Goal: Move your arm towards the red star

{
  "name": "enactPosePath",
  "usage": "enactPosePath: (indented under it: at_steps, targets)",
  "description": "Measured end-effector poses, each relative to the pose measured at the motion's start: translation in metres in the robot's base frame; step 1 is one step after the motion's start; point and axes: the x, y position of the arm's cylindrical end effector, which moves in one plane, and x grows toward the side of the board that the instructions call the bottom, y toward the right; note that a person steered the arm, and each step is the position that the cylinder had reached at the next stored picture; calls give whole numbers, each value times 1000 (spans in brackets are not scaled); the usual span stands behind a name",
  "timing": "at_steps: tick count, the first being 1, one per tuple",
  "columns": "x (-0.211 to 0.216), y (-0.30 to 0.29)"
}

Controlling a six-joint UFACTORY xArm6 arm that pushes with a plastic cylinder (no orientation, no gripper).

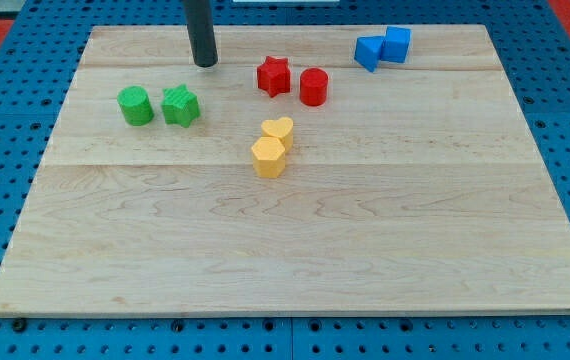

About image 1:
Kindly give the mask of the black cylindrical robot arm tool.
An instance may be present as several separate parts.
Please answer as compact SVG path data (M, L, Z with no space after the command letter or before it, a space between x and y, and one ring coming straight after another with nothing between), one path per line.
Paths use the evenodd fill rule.
M201 68L217 64L218 54L209 0L183 0L194 63Z

